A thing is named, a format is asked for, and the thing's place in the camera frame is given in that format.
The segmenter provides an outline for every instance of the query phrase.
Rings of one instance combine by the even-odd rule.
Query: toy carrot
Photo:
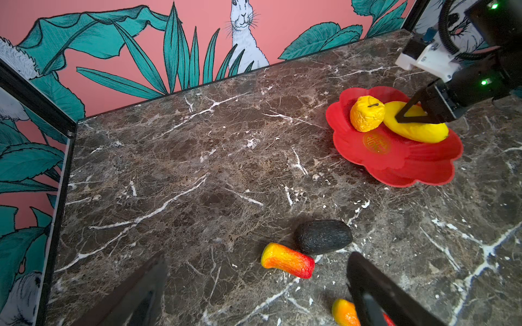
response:
[[[312,257],[272,242],[263,250],[261,265],[264,268],[278,268],[302,279],[309,279],[314,272],[315,261]]]
[[[344,299],[337,299],[331,308],[331,314],[334,316],[335,322],[340,326],[361,326],[361,322],[357,317],[355,305]],[[395,326],[393,321],[387,314],[383,313],[384,320],[388,326]]]

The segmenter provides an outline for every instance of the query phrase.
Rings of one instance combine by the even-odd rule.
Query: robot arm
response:
[[[493,98],[500,99],[522,85],[522,2],[520,0],[479,0],[466,10],[468,19],[488,44],[498,46],[479,54],[460,53],[447,31],[447,16],[452,3],[447,0],[439,18],[440,44],[436,31],[415,35],[406,45],[396,64],[403,69],[417,66],[439,79],[418,90],[396,115],[399,123],[450,122],[460,118],[470,105]],[[454,58],[476,60],[459,70]],[[405,117],[421,102],[427,116]]]

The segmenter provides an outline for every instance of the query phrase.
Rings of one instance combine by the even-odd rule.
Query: rabbit face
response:
[[[254,20],[254,9],[250,5],[250,0],[232,0],[232,10],[230,11],[230,22],[236,31],[249,28]]]

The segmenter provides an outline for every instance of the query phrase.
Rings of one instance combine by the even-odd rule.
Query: red plate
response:
[[[363,165],[374,178],[392,187],[409,187],[417,181],[433,186],[449,183],[455,176],[453,161],[461,157],[464,150],[457,134],[450,129],[448,138],[428,144],[404,138],[384,123],[369,132],[359,132],[350,123],[350,110],[356,100],[365,95],[383,103],[410,100],[401,91],[386,86],[345,90],[339,102],[326,111],[339,153],[348,161]]]

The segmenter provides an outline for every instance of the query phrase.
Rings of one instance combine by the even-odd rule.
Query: black frame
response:
[[[361,326],[386,325],[382,310],[399,326],[445,326],[357,251],[346,270]]]
[[[74,136],[76,122],[2,59],[0,59],[0,87],[65,136],[69,138]]]
[[[35,317],[35,325],[43,326],[45,324],[47,311],[46,305],[51,293],[56,250],[60,239],[60,229],[65,208],[65,198],[67,196],[77,124],[2,59],[0,59],[0,87],[69,139],[60,188],[58,190],[58,203],[56,206],[54,224],[51,228],[52,232],[49,234],[51,243],[45,265],[45,275],[41,283],[41,296]]]
[[[167,281],[167,262],[157,252],[113,292],[78,318],[72,326],[153,326],[161,315],[161,298]]]
[[[404,25],[402,25],[402,28],[409,32],[413,31],[415,25],[417,24],[417,21],[419,21],[419,18],[421,18],[422,13],[428,6],[428,3],[430,3],[430,0],[415,1],[413,7],[411,8],[410,14],[406,18]]]

